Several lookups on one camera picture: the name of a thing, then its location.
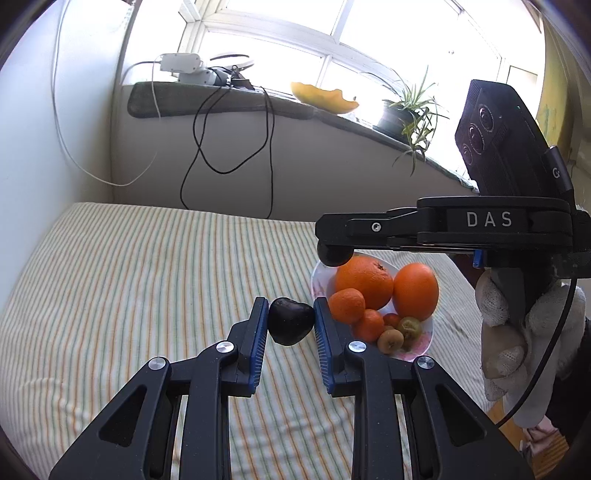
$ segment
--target potted plant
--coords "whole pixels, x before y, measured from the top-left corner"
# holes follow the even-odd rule
[[[408,150],[402,152],[395,160],[406,154],[411,154],[413,158],[413,170],[417,165],[417,156],[420,155],[425,158],[425,152],[431,144],[435,130],[437,129],[437,119],[445,115],[438,113],[437,108],[441,107],[436,101],[435,97],[427,94],[427,90],[431,88],[434,83],[425,86],[427,72],[420,85],[409,86],[400,75],[395,71],[400,79],[402,86],[395,89],[392,85],[386,82],[383,78],[367,72],[369,75],[380,79],[384,86],[390,90],[397,98],[397,101],[384,99],[384,113],[382,118],[374,128],[395,140],[401,141],[408,145]]]

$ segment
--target spider plant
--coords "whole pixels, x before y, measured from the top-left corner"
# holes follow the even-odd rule
[[[384,86],[390,90],[396,97],[398,97],[398,101],[391,101],[386,100],[388,102],[391,101],[388,108],[398,108],[402,110],[408,111],[412,117],[413,121],[404,125],[404,129],[402,130],[402,134],[407,139],[408,150],[402,152],[399,156],[396,157],[392,165],[398,161],[398,159],[406,154],[410,154],[413,159],[413,170],[411,175],[414,173],[414,170],[417,166],[417,158],[419,155],[422,156],[423,160],[425,159],[425,153],[431,144],[431,140],[433,139],[433,135],[437,130],[437,120],[440,116],[443,118],[449,118],[445,115],[440,114],[437,111],[437,108],[441,108],[441,106],[435,101],[435,97],[432,95],[428,95],[427,91],[431,88],[435,83],[432,83],[428,86],[425,86],[425,81],[427,79],[427,73],[429,71],[429,67],[425,70],[425,75],[423,75],[423,79],[418,84],[409,85],[406,83],[402,77],[394,70],[394,73],[400,79],[402,84],[401,87],[395,89],[390,83],[386,82],[383,78],[370,73],[366,72],[369,75],[372,75],[379,80],[381,80]]]

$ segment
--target bed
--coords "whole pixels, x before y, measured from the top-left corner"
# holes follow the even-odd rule
[[[429,354],[488,411],[472,287],[446,255],[372,253],[436,272],[441,300]],[[197,355],[246,319],[257,296],[310,303],[316,261],[313,223],[73,205],[33,253],[0,317],[0,425],[46,479],[150,358]],[[269,339],[256,395],[230,398],[233,477],[350,478],[352,422],[352,398],[332,399],[322,385],[313,333],[288,348]]]

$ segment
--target sleeve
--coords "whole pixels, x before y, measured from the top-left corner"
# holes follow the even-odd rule
[[[570,374],[556,378],[546,416],[566,438],[573,443],[581,425],[591,411],[591,332],[589,319],[579,350],[573,360]]]

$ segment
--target plant pot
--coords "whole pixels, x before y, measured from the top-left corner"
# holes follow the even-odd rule
[[[396,106],[390,107],[392,102],[389,100],[382,101],[384,103],[384,113],[382,113],[382,118],[378,124],[374,126],[374,130],[399,142],[407,143],[407,136],[402,133],[402,130],[414,121],[413,113],[410,110]]]

